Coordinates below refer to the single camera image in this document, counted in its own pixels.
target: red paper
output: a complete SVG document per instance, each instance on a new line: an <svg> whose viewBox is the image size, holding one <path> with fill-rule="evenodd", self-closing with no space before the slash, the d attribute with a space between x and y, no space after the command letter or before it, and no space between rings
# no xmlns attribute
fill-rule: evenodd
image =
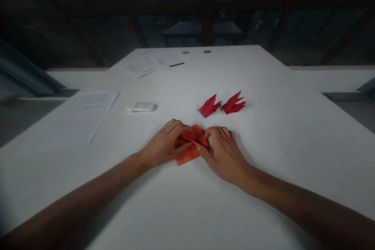
<svg viewBox="0 0 375 250"><path fill-rule="evenodd" d="M210 151L210 144L204 138L202 130L197 124L192 127L192 131L185 131L175 141L175 147L180 146L186 142L192 143L192 145L181 153L176 158L177 166L185 164L190 160L196 159L200 156L199 152L196 150L196 147L199 145L204 146L208 151Z"/></svg>
<svg viewBox="0 0 375 250"><path fill-rule="evenodd" d="M241 91L231 97L225 105L223 105L223 110L226 114L238 112L245 107L246 102L236 104L236 102L242 100L243 98L238 98Z"/></svg>
<svg viewBox="0 0 375 250"><path fill-rule="evenodd" d="M216 100L216 94L214 94L212 97L210 97L204 105L199 109L199 112L203 115L204 118L209 116L211 113L214 113L220 106L220 102L218 102L216 105L215 104Z"/></svg>

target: floor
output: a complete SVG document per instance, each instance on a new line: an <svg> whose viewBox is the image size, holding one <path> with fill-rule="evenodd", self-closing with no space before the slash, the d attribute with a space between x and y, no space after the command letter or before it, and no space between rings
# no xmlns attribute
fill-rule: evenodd
<svg viewBox="0 0 375 250"><path fill-rule="evenodd" d="M375 134L375 102L336 102L336 105Z"/></svg>
<svg viewBox="0 0 375 250"><path fill-rule="evenodd" d="M0 104L0 147L25 131L64 101L31 100ZM335 102L375 134L375 102Z"/></svg>
<svg viewBox="0 0 375 250"><path fill-rule="evenodd" d="M21 134L64 101L14 101L0 104L0 147Z"/></svg>

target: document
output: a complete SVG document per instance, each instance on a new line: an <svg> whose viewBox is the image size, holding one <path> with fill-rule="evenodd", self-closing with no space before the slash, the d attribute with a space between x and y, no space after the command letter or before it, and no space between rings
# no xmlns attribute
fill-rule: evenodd
<svg viewBox="0 0 375 250"><path fill-rule="evenodd" d="M149 56L156 60L157 68L161 71L170 70L172 68L184 65L183 60L172 49L154 49L146 50L142 56Z"/></svg>
<svg viewBox="0 0 375 250"><path fill-rule="evenodd" d="M185 63L171 49L146 50L138 57L118 64L117 75L131 75L139 79L154 71L166 71L184 65Z"/></svg>
<svg viewBox="0 0 375 250"><path fill-rule="evenodd" d="M78 93L40 131L38 152L90 143L120 91Z"/></svg>

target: hand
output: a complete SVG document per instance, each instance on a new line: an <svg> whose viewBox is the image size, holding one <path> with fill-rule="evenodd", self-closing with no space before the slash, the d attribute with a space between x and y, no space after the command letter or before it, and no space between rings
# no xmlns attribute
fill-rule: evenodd
<svg viewBox="0 0 375 250"><path fill-rule="evenodd" d="M210 127L204 137L212 136L213 151L211 155L205 147L197 147L200 155L211 170L223 180L242 188L244 181L252 175L255 169L247 163L237 146L236 136L226 127Z"/></svg>
<svg viewBox="0 0 375 250"><path fill-rule="evenodd" d="M141 149L138 153L140 159L150 168L175 159L191 146L191 143L185 143L175 148L174 144L177 137L183 131L191 130L190 126L183 124L180 120L172 119Z"/></svg>

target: paper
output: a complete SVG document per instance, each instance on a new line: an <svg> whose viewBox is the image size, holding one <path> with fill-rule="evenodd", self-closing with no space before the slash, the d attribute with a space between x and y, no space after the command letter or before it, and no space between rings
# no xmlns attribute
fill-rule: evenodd
<svg viewBox="0 0 375 250"><path fill-rule="evenodd" d="M231 97L227 103L225 105L223 105L223 110L225 112L225 114L229 114L229 113L234 113L234 112L238 112L240 111L241 109L243 109L245 107L245 103L246 102L242 102L240 104L236 104L236 102L242 100L243 98L238 98L239 95L240 95L241 91L238 92L237 94L235 94L233 97Z"/></svg>
<svg viewBox="0 0 375 250"><path fill-rule="evenodd" d="M118 66L120 71L117 75L131 75L135 79L158 70L157 61L146 55L123 62Z"/></svg>
<svg viewBox="0 0 375 250"><path fill-rule="evenodd" d="M77 94L40 131L38 152L90 143L120 91Z"/></svg>
<svg viewBox="0 0 375 250"><path fill-rule="evenodd" d="M139 57L119 63L120 70L117 75L131 75L135 79L139 79L154 71L166 71L184 64L173 50L146 50Z"/></svg>
<svg viewBox="0 0 375 250"><path fill-rule="evenodd" d="M204 118L209 116L211 113L214 113L220 106L220 102L218 102L216 105L214 105L216 100L216 94L214 94L212 97L210 97L204 105L199 109L199 112L203 115Z"/></svg>
<svg viewBox="0 0 375 250"><path fill-rule="evenodd" d="M202 145L208 151L210 151L210 144L204 138L202 130L199 128L198 124L192 127L192 131L185 131L175 141L175 147L183 145L186 142L191 142L192 145L181 153L176 158L177 166L183 165L190 160L196 159L200 156L199 151L196 149L197 146Z"/></svg>
<svg viewBox="0 0 375 250"><path fill-rule="evenodd" d="M154 58L157 63L157 68L161 71L170 70L185 64L177 53L171 49L146 50L142 56Z"/></svg>

